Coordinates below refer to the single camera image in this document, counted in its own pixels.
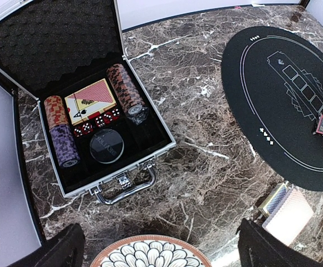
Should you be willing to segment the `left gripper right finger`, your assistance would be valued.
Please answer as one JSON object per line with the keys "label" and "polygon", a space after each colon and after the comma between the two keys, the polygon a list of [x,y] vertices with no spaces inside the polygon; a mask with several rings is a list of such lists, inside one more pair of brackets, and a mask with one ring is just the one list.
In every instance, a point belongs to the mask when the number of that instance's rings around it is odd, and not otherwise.
{"label": "left gripper right finger", "polygon": [[322,266],[289,248],[251,220],[243,219],[237,233],[242,266]]}

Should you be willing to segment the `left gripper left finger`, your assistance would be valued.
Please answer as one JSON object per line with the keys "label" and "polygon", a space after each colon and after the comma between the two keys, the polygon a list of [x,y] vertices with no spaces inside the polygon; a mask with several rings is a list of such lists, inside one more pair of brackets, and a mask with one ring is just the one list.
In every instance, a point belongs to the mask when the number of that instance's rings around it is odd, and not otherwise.
{"label": "left gripper left finger", "polygon": [[11,266],[81,266],[84,246],[85,236],[80,224],[70,224]]}

